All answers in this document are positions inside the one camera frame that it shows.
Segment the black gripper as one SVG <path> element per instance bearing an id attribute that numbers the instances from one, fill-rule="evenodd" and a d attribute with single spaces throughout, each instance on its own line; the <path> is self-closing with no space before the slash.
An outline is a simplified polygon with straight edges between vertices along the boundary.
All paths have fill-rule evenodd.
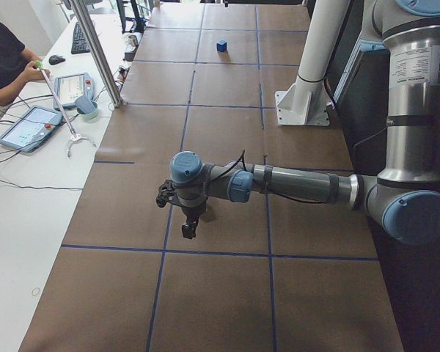
<path id="1" fill-rule="evenodd" d="M 181 226 L 182 236 L 187 239 L 196 236 L 196 229 L 200 216 L 206 211 L 206 204 L 200 204 L 196 207 L 181 207 L 186 216 L 186 222 Z"/>

